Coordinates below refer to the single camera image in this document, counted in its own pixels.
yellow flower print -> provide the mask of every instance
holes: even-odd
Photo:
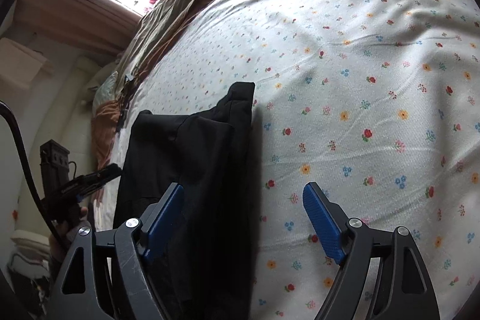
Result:
[[[328,288],[330,289],[330,288],[332,287],[332,285],[333,285],[333,279],[330,278],[330,277],[325,278],[325,279],[323,280],[323,285],[324,285],[325,287],[328,287]]]
[[[341,112],[340,113],[340,121],[348,121],[349,120],[349,112]]]
[[[300,167],[300,172],[304,175],[310,174],[310,165],[309,164],[303,164],[302,167]]]
[[[406,110],[399,110],[397,114],[402,120],[409,119],[409,112],[407,112]]]

pillow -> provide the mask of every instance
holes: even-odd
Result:
[[[97,89],[95,97],[93,98],[92,112],[93,117],[97,113],[97,109],[103,103],[115,99],[115,84],[117,83],[117,78],[119,73],[115,71],[105,82]]]
[[[107,80],[107,77],[112,74],[116,66],[115,62],[108,63],[92,76],[92,79],[90,79],[90,81],[83,87],[82,92],[80,93],[80,101],[82,104],[92,103],[95,92],[105,80]]]

silver bolt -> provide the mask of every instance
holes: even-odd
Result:
[[[78,234],[80,236],[87,236],[90,233],[90,227],[89,226],[83,226],[78,230]]]
[[[399,233],[400,235],[402,235],[402,236],[408,236],[409,233],[410,233],[409,229],[408,229],[408,228],[405,228],[404,226],[398,227],[398,228],[397,228],[397,231],[398,231],[398,233]]]
[[[350,219],[349,224],[354,228],[360,228],[362,226],[362,222],[359,219]]]
[[[138,219],[136,219],[136,218],[128,219],[125,222],[125,225],[128,226],[129,228],[134,228],[138,225]]]

black pants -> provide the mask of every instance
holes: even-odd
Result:
[[[181,226],[148,274],[173,319],[247,319],[253,266],[246,154],[255,85],[235,83],[193,115],[142,111],[131,129],[114,228],[170,185],[185,189]]]

bed sheet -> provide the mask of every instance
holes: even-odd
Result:
[[[316,181],[348,216],[410,229],[450,320],[480,272],[479,23],[473,0],[215,0],[137,91],[111,160],[123,163],[140,110],[191,114],[253,81],[251,318],[314,318],[332,286],[301,200]]]

